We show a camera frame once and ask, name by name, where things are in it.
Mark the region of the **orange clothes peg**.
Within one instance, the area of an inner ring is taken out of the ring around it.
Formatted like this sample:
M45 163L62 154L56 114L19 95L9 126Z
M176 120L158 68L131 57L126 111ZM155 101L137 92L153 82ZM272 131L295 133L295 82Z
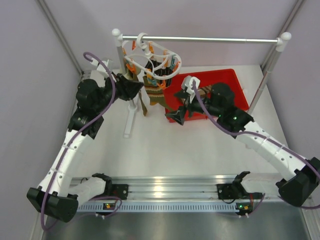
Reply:
M162 83L157 83L157 86L162 90L165 90L167 88L165 81L163 81Z

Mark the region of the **black white striped sock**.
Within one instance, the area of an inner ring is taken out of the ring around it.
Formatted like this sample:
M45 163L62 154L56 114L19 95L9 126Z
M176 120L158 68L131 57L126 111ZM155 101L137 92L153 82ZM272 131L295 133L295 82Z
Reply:
M160 62L152 59L151 61L147 62L147 64L145 65L145 68L151 72L153 68L157 68L159 65L161 65ZM165 76L171 75L172 73L173 73L173 70L171 69L171 67L165 66L165 65L154 71L154 74L160 77L165 77ZM158 87L157 83L161 84L162 82L166 82L166 87L168 88L172 83L172 78L160 80L152 77L150 74L146 72L144 74L147 77L148 82L156 87Z

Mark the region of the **white round clip hanger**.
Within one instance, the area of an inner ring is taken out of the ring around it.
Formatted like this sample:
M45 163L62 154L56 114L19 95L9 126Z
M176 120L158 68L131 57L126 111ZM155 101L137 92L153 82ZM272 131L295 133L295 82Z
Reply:
M182 67L181 57L176 52L169 50L148 37L149 35L145 32L141 32L136 36L121 33L120 36L117 37L120 44L120 53L122 53L121 58L123 59L124 69L129 71L126 64L135 65L137 74L139 71L146 72L159 80L166 80L178 75ZM149 71L145 66L147 62L151 60L160 62L161 65ZM155 75L154 71L162 66L171 67L173 73L168 76Z

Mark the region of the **olive green striped sock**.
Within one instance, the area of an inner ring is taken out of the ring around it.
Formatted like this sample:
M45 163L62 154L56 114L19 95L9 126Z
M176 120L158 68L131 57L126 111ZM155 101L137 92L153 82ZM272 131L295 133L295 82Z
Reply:
M140 79L139 79L138 75L135 76L135 79L136 79L137 82L140 82ZM147 113L148 113L148 109L147 109L147 107L146 107L146 105L145 105L145 103L143 101L142 88L138 92L138 97L139 97L139 100L140 100L143 116L146 117Z

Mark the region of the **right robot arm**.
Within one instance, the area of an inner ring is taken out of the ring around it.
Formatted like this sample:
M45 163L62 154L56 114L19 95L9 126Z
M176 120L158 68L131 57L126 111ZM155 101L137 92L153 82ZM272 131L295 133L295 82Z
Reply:
M175 96L182 99L183 104L167 112L167 118L183 125L186 114L207 115L222 132L254 150L276 169L276 173L243 171L238 174L231 184L233 198L261 193L278 196L294 207L304 207L320 184L318 158L306 159L268 134L250 114L235 106L235 94L225 83L213 84L204 95L195 83L190 83Z

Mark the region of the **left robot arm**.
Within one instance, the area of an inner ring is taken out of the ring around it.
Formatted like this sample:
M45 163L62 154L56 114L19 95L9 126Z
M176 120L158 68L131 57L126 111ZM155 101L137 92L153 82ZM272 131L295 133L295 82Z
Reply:
M103 114L118 99L133 100L144 84L114 74L99 86L94 79L85 79L77 86L77 108L71 116L61 149L45 178L31 187L27 199L42 217L70 222L78 207L95 197L107 199L113 194L112 178L94 173L75 187L71 181L86 149L95 140L104 121Z

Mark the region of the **red plastic tray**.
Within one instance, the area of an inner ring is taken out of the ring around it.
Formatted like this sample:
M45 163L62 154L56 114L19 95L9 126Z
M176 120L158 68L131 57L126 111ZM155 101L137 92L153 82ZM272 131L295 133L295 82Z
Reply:
M227 84L235 94L235 106L244 111L247 111L249 109L248 102L243 93L243 88L241 87L241 84L237 78L235 71L231 68L227 68L220 70L179 73L178 75L173 77L170 86L163 91L166 103L173 110L177 110L180 106L183 105L183 101L175 97L174 94L182 89L182 82L184 78L187 76L193 76L200 79L199 86L201 88L208 87L216 83Z

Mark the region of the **orange peg at left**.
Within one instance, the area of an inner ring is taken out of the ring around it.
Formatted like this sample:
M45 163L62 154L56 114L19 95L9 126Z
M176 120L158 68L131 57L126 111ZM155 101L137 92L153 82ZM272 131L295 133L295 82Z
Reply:
M134 64L127 63L126 67L133 75L137 75L137 69Z

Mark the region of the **brown beige striped sock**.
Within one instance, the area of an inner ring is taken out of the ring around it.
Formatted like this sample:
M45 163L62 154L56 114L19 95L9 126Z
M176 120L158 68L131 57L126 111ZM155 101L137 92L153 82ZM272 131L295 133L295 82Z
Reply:
M212 86L207 85L198 89L198 92L202 98L211 94Z

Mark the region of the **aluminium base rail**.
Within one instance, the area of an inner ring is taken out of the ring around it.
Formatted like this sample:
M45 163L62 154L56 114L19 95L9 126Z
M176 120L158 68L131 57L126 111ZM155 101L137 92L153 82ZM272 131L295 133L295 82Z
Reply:
M95 173L78 185L52 188L45 204L45 214L69 222L76 209L88 201L115 200L219 200L232 205L238 200L263 200L266 195L278 196L286 203L301 207L318 186L317 178L306 169L295 170L284 179L279 173L243 171L236 176L202 177L116 177Z

